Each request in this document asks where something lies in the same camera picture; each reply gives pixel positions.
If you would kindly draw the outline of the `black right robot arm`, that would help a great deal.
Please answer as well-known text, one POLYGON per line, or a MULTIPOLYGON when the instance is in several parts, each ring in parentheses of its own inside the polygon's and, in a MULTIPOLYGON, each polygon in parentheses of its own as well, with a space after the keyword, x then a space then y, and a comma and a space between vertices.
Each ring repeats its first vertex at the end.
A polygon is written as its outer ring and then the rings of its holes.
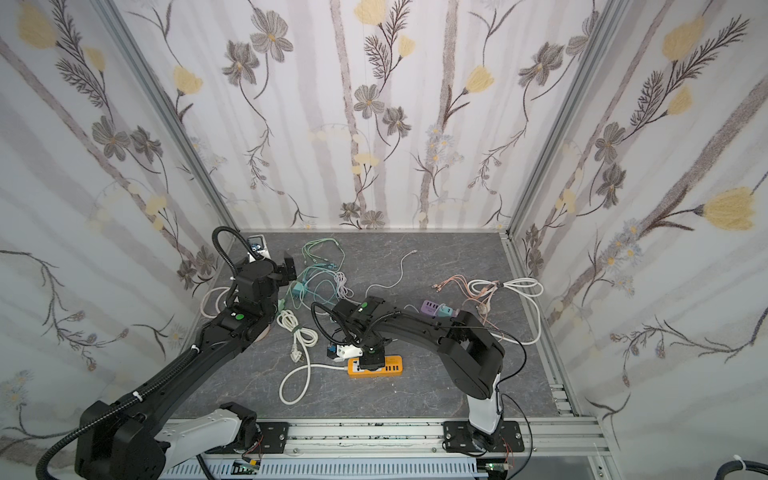
POLYGON ((400 340, 437 355, 453 384, 467 397, 469 433, 489 445, 501 434, 504 406, 499 386, 521 373, 518 366, 503 374, 505 334, 492 333, 474 314, 430 316, 405 310, 376 296, 355 303, 342 299, 328 307, 310 305, 319 332, 337 347, 361 350, 358 366, 365 372, 385 367, 386 346, 400 340))

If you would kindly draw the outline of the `purple power strip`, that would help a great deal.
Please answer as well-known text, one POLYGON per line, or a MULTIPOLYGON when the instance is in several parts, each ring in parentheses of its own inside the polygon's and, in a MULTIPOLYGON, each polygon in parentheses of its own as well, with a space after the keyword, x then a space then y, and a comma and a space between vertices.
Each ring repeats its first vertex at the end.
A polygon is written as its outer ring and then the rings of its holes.
MULTIPOLYGON (((424 314, 431 317, 437 317, 436 316, 436 310, 440 305, 443 305, 445 303, 437 303, 433 302, 431 300, 424 300, 419 311, 424 314)), ((455 318, 457 316, 458 312, 455 310, 454 316, 450 318, 455 318)))

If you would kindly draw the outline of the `orange power strip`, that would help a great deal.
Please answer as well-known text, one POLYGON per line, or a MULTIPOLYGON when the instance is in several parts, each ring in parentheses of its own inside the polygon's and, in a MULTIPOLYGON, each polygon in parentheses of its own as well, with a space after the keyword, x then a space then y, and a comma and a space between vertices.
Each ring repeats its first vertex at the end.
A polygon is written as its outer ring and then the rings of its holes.
POLYGON ((384 366, 376 370, 362 369, 359 358, 349 359, 347 364, 347 373, 351 378, 396 377, 401 376, 403 371, 403 360, 399 355, 386 356, 384 366))

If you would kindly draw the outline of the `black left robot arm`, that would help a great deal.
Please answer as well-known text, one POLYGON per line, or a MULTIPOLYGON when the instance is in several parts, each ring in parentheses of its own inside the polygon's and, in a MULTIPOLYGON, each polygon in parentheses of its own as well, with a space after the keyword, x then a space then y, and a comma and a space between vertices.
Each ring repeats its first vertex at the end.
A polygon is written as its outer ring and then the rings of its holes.
POLYGON ((51 478, 50 462, 69 444, 76 446, 74 470, 85 479, 159 478, 173 446, 157 437, 167 420, 275 321, 280 289, 297 278, 294 259, 286 255, 276 263, 233 228, 219 226, 212 235, 214 249, 231 270, 225 307, 201 327, 188 350, 148 381, 110 404, 91 404, 78 426, 42 455, 37 478, 51 478), (225 231, 244 246, 244 260, 235 262, 222 249, 218 236, 225 231))

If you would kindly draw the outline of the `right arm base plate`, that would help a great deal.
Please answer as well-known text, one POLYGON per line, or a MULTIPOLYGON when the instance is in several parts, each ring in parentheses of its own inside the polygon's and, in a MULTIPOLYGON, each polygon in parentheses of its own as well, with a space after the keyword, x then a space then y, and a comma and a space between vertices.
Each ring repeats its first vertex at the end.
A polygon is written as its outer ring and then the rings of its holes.
POLYGON ((502 421, 492 434, 472 427, 468 420, 442 423, 443 448, 449 453, 521 453, 525 451, 520 425, 515 421, 502 421))

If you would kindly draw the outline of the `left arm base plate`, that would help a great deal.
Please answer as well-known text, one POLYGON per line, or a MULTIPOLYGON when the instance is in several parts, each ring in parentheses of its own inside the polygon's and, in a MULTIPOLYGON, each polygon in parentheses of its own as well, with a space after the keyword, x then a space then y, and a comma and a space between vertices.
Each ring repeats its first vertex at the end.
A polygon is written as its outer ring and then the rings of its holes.
POLYGON ((288 422, 247 422, 235 439, 222 447, 224 453, 255 455, 282 454, 288 440, 288 422))

